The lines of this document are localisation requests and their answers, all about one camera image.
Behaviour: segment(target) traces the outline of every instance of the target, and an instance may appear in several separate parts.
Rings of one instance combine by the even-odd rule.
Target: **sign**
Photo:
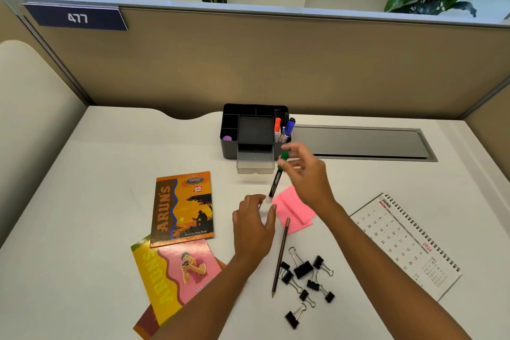
[[[24,3],[40,26],[127,31],[118,7]]]

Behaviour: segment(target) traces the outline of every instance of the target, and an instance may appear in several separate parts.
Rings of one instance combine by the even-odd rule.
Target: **person's left hand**
[[[265,195],[246,195],[239,203],[239,209],[232,213],[234,258],[254,271],[271,250],[274,237],[274,223],[277,206],[273,204],[267,215],[266,225],[262,223],[258,206]]]

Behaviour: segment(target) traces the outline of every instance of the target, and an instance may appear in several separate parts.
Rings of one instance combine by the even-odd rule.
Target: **white desk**
[[[421,128],[438,163],[326,160],[335,197],[353,211],[382,191],[405,206],[461,267],[441,304],[475,339],[510,333],[509,184],[463,122],[294,115],[300,124]],[[214,254],[233,255],[232,211],[267,193],[272,175],[238,175],[219,142],[221,113],[180,121],[151,109],[89,107],[0,250],[1,337],[138,339],[149,302],[130,246],[150,233],[155,178],[211,171]],[[284,176],[279,190],[290,185]],[[303,258],[335,270],[293,331],[284,316],[300,301],[270,289],[283,229],[252,275],[221,339],[390,339],[333,237],[318,218],[290,235]],[[291,263],[285,254],[284,260]]]

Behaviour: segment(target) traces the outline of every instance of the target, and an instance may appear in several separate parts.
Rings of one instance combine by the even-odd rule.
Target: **calendar page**
[[[453,260],[388,194],[371,200],[351,219],[436,301],[461,276]]]

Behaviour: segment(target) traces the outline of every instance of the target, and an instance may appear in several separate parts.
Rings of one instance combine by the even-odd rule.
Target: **green marker cap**
[[[283,151],[280,159],[287,160],[288,158],[289,158],[289,152]],[[282,167],[278,166],[278,171],[283,171],[283,170],[284,169]]]

